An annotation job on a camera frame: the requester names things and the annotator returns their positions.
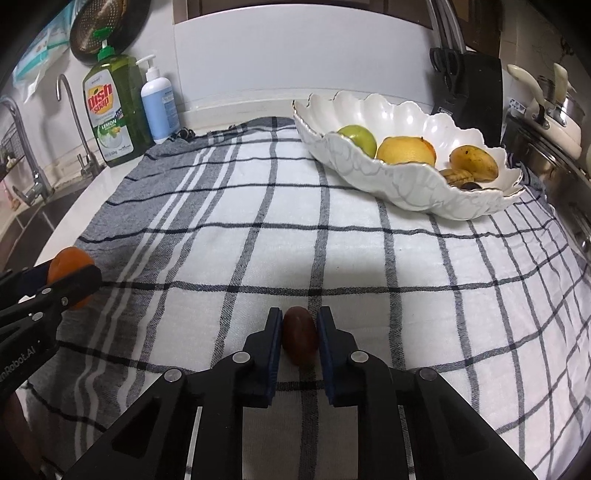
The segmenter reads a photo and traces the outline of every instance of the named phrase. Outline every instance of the green bottle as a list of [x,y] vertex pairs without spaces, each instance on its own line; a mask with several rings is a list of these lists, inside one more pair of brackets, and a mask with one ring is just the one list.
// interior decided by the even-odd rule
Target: green bottle
[[143,155],[154,142],[142,104],[144,84],[135,58],[107,45],[109,27],[95,31],[103,47],[83,81],[88,120],[109,167]]

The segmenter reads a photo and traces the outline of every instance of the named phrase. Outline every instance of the scissors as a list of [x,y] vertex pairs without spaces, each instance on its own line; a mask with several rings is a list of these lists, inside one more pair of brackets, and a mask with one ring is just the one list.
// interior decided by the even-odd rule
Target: scissors
[[458,82],[463,73],[462,54],[453,48],[436,47],[429,51],[429,58],[435,71],[443,76],[447,90],[456,96]]

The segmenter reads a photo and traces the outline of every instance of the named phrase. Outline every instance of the green apple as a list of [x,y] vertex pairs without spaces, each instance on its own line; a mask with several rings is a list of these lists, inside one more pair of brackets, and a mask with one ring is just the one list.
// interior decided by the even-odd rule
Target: green apple
[[361,125],[347,125],[339,130],[341,135],[351,139],[370,158],[375,158],[378,144],[372,133]]

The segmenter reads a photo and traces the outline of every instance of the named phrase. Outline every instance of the white fruit bowl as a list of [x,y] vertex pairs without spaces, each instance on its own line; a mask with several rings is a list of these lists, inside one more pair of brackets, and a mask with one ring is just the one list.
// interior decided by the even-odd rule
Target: white fruit bowl
[[[469,220],[504,210],[524,191],[519,185],[522,172],[508,168],[503,148],[487,147],[480,131],[456,127],[445,113],[428,115],[414,102],[393,105],[377,93],[359,100],[349,92],[339,92],[332,100],[312,94],[307,105],[294,101],[293,109],[301,140],[316,160],[336,170],[353,187],[404,210]],[[423,137],[437,153],[435,168],[425,163],[389,165],[370,158],[336,133],[345,125],[366,127],[378,146],[386,137]],[[499,167],[496,180],[479,182],[482,190],[450,187],[438,172],[450,168],[449,155],[461,145],[484,149]]]

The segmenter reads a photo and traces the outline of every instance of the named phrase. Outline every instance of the white pump bottle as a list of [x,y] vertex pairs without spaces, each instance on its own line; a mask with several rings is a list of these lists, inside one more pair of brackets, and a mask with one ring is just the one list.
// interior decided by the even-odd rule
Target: white pump bottle
[[180,130],[177,107],[174,103],[173,86],[160,71],[151,63],[156,55],[148,55],[139,59],[136,64],[148,63],[146,84],[142,87],[142,102],[148,118],[150,133],[154,142],[160,144],[170,135]]

